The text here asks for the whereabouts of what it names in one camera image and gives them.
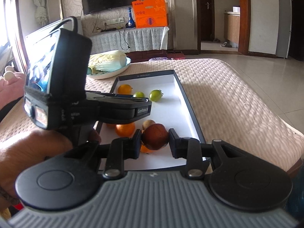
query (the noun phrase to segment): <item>orange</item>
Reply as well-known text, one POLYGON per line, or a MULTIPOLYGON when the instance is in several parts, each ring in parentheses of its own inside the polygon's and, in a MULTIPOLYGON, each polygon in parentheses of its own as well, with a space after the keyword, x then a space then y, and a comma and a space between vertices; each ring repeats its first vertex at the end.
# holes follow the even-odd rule
POLYGON ((142 145, 141 145, 141 148, 140 148, 140 152, 141 152, 141 153, 144 153, 144 154, 150 154, 150 153, 153 152, 153 150, 150 150, 150 149, 146 148, 145 145, 142 144, 142 145))
POLYGON ((127 84, 123 84, 118 87, 118 94, 130 95, 132 93, 132 87, 127 84))
POLYGON ((116 127, 116 124, 106 123, 106 125, 107 125, 108 128, 115 128, 116 127))
POLYGON ((120 137, 129 137, 133 134, 135 130, 135 123, 129 123, 129 124, 117 124, 115 128, 116 134, 118 134, 120 137))

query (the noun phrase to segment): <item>patterned wallpaper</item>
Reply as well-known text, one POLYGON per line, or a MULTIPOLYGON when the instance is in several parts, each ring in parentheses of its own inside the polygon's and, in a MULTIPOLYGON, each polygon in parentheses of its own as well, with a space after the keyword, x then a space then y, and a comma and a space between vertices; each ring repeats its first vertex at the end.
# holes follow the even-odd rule
MULTIPOLYGON (((81 0, 62 0, 63 1, 63 11, 64 16, 80 16, 82 13, 82 1, 81 0)), ((124 17, 125 23, 127 22, 129 16, 128 16, 128 8, 129 6, 125 7, 119 7, 111 10, 101 11, 99 13, 94 14, 88 14, 83 15, 82 14, 82 27, 83 27, 83 33, 85 36, 92 35, 92 31, 94 28, 94 25, 97 24, 96 27, 104 29, 103 21, 113 19, 113 18, 119 18, 124 17)), ((107 28, 114 28, 119 27, 119 24, 114 24, 107 26, 107 28)), ((171 28, 171 12, 169 12, 169 28, 171 28)), ((172 30, 169 30, 168 32, 168 48, 173 48, 173 39, 172 39, 172 30)))

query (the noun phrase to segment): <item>purple object on floor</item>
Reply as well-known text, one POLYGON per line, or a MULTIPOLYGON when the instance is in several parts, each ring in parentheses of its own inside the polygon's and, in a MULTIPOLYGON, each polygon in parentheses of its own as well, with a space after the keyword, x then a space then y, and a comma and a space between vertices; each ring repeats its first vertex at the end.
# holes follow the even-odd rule
POLYGON ((171 59, 167 58, 167 57, 154 57, 154 58, 149 59, 149 62, 160 61, 160 60, 171 60, 171 59))

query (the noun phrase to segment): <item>pink quilted mat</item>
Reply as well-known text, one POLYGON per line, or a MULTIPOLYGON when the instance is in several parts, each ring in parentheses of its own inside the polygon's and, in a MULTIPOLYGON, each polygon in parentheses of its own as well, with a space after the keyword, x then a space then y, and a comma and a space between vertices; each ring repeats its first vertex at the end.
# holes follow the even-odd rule
MULTIPOLYGON (((286 171, 303 154, 302 135, 289 129, 221 60, 133 63, 121 75, 169 69, 176 71, 206 141, 223 139, 286 171)), ((87 78, 86 89, 108 92, 114 80, 87 78)), ((34 127, 19 102, 0 123, 0 142, 34 127)))

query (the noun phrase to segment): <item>refrigerator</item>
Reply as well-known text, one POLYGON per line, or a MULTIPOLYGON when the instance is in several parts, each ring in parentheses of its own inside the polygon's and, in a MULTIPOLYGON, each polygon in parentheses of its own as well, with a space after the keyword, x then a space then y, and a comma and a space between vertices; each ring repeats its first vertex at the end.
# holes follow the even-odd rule
POLYGON ((287 58, 291 38, 292 6, 291 0, 279 0, 279 32, 275 55, 287 58))

